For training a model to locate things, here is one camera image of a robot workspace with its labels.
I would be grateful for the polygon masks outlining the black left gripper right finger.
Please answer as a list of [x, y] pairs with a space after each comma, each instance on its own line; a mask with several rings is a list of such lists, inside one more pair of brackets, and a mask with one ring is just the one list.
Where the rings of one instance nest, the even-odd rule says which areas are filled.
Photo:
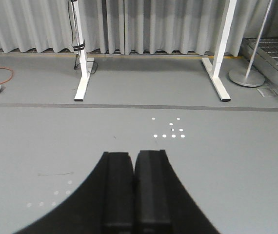
[[217, 234], [173, 170], [165, 150], [142, 150], [135, 165], [135, 233]]

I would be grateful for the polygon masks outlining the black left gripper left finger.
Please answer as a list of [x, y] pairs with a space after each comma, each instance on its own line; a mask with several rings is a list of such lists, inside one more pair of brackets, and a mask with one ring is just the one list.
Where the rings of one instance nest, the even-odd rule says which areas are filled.
[[105, 152], [86, 180], [20, 234], [131, 234], [134, 172], [128, 153]]

